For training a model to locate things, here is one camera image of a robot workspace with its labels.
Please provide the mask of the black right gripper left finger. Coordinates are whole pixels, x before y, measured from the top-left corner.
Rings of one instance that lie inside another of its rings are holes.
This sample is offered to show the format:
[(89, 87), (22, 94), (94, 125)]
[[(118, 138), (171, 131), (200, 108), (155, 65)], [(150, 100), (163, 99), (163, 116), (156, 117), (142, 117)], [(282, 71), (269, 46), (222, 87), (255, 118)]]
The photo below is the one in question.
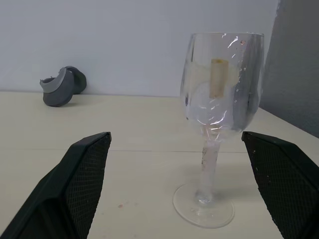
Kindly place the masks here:
[(0, 239), (87, 239), (101, 196), (111, 133), (72, 144), (36, 185)]

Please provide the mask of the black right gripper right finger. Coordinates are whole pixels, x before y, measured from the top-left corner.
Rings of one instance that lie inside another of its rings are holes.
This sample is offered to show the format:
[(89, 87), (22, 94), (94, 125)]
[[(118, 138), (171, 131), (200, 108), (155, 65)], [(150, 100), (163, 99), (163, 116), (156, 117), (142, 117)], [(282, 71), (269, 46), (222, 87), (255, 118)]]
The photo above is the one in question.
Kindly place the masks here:
[(319, 167), (295, 144), (242, 133), (258, 190), (284, 239), (319, 239)]

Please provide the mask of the clear wine glass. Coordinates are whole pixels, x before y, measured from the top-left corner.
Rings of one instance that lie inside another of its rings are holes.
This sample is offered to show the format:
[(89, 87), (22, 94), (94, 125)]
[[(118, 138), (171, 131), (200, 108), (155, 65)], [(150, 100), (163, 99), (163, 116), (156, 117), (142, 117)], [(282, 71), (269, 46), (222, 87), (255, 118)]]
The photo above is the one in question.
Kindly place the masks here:
[[(239, 69), (239, 82), (226, 87), (222, 98), (209, 97), (208, 83), (191, 87), (193, 62), (208, 66), (224, 59)], [(173, 195), (176, 212), (189, 223), (208, 229), (228, 225), (233, 203), (215, 192), (215, 171), (221, 144), (242, 133), (256, 114), (262, 94), (264, 35), (251, 32), (206, 32), (191, 36), (180, 85), (187, 122), (204, 140), (201, 174), (197, 182), (178, 187)]]

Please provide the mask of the grey jug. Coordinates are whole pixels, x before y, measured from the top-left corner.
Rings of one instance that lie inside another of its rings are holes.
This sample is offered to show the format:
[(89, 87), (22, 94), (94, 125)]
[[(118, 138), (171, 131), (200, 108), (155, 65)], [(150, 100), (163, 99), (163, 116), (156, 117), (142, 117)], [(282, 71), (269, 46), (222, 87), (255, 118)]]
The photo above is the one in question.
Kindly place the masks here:
[(43, 102), (50, 107), (62, 107), (70, 102), (73, 95), (81, 94), (87, 87), (86, 76), (73, 66), (59, 70), (56, 77), (40, 80)]

